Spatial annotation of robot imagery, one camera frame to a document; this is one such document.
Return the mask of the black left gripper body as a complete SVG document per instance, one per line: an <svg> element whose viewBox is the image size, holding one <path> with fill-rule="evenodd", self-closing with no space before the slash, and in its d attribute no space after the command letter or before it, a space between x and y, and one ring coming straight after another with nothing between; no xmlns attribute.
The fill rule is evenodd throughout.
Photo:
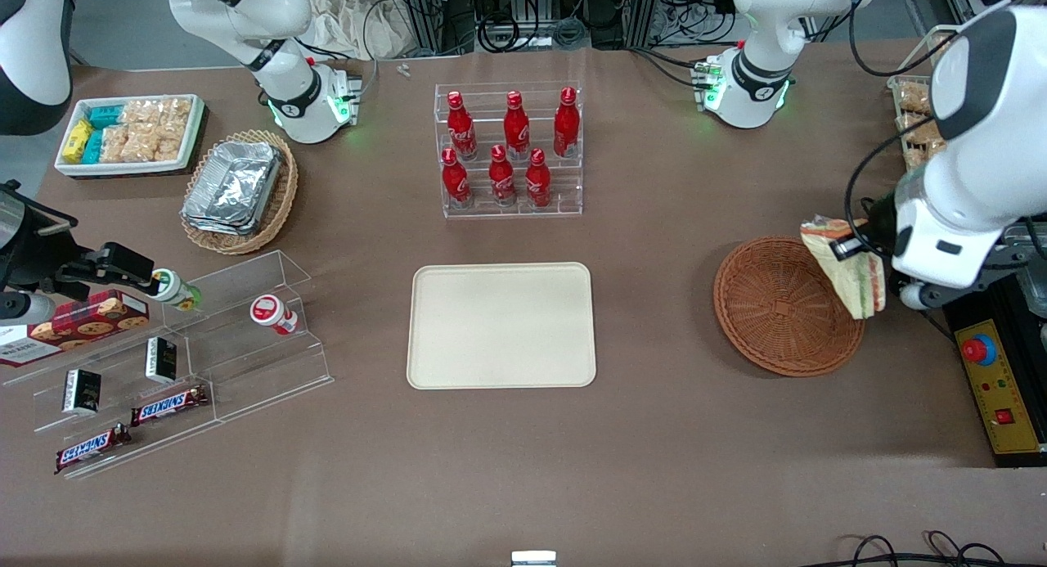
<svg viewBox="0 0 1047 567"><path fill-rule="evenodd" d="M890 260L896 239L895 194L886 192L876 199L863 197L859 203L866 216L865 222L859 226L861 250Z"/></svg>

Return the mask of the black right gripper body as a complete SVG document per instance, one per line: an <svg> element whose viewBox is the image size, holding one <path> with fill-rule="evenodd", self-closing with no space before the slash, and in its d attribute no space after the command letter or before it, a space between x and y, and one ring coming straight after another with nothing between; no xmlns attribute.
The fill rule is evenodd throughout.
<svg viewBox="0 0 1047 567"><path fill-rule="evenodd" d="M19 187L2 184L2 288L53 294L49 277L79 256L71 234L79 221L23 196Z"/></svg>

